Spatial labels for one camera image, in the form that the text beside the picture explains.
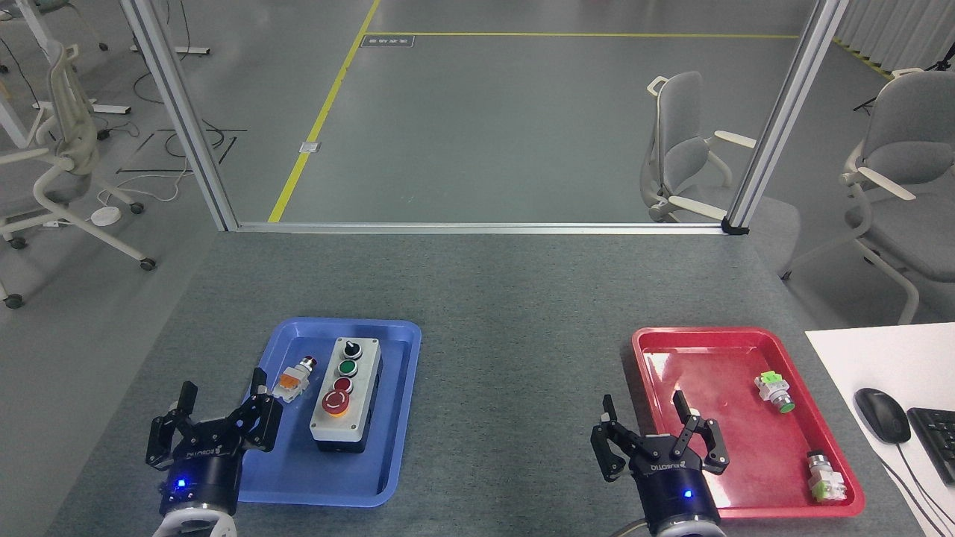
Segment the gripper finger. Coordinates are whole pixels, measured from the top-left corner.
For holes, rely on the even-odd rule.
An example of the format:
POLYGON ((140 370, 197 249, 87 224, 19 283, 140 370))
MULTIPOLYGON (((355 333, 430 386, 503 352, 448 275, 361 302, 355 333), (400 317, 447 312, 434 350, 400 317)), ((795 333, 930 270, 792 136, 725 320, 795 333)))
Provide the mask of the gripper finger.
POLYGON ((178 399, 171 409, 165 415, 153 418, 145 453, 147 465, 157 470, 167 468, 168 465, 164 465, 164 462, 171 456, 174 434, 180 432, 182 435, 190 436, 192 430, 190 417, 197 394, 198 387, 193 382, 182 383, 178 399))
POLYGON ((225 418, 226 453, 245 450, 270 452, 274 449, 284 406, 270 393, 266 381, 265 370, 254 368, 248 398, 225 418))
POLYGON ((730 457, 727 454, 719 423, 715 419, 702 418, 698 412, 690 408, 681 390, 674 391, 672 402, 683 424, 683 430, 672 446, 672 456, 681 461, 685 459, 690 452, 690 439, 698 434, 707 449, 707 454, 701 459, 701 468, 714 475, 722 475, 730 463, 730 457))
POLYGON ((623 474, 630 474, 628 460, 615 454, 611 443, 617 446, 624 454, 631 455, 633 442, 630 440, 630 431, 617 419, 611 395, 604 395, 601 399, 603 414, 599 424, 594 425, 591 432, 591 445, 595 458, 600 467, 601 476, 608 483, 620 478, 623 474))

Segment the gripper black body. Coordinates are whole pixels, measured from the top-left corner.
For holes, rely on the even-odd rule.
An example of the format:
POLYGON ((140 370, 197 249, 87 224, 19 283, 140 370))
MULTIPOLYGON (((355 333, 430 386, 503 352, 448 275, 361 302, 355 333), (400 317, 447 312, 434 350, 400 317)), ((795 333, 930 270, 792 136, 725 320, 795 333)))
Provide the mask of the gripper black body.
POLYGON ((212 509, 234 515, 242 473, 242 435, 231 419, 181 428, 158 512, 212 509))
POLYGON ((703 476, 701 458, 690 449, 672 456, 677 436, 648 435, 634 441, 630 469, 652 535, 720 535, 720 515, 703 476))

